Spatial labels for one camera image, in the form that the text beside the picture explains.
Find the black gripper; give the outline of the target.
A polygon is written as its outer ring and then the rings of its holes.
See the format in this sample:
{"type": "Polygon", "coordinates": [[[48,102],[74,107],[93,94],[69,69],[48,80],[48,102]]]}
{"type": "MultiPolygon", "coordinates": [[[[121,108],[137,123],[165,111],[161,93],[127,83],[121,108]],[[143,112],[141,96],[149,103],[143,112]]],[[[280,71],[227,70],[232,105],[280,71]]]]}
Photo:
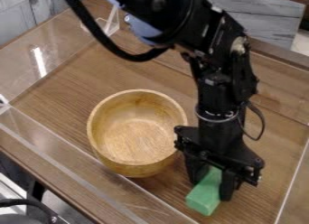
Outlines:
{"type": "Polygon", "coordinates": [[[198,126],[175,126],[175,148],[184,156],[192,185],[207,175],[210,167],[222,173],[219,199],[230,201],[235,187],[244,182],[256,186],[264,160],[244,144],[244,115],[226,119],[199,119],[198,126]]]}

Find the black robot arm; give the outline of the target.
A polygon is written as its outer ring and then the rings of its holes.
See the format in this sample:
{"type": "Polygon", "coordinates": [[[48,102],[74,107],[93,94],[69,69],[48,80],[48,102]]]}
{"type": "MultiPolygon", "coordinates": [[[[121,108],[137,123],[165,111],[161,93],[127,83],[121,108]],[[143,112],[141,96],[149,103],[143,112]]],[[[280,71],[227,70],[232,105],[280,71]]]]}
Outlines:
{"type": "Polygon", "coordinates": [[[198,125],[173,128],[175,148],[183,153],[191,183],[199,183],[211,168],[219,170],[218,196],[230,201],[243,183],[259,183],[266,165],[243,141],[248,136],[246,112],[260,112],[250,101],[256,94],[258,78],[244,29],[208,0],[105,1],[125,12],[132,32],[152,49],[140,54],[123,51],[81,0],[65,0],[96,41],[127,61],[148,61],[173,49],[189,64],[198,90],[198,125]]]}

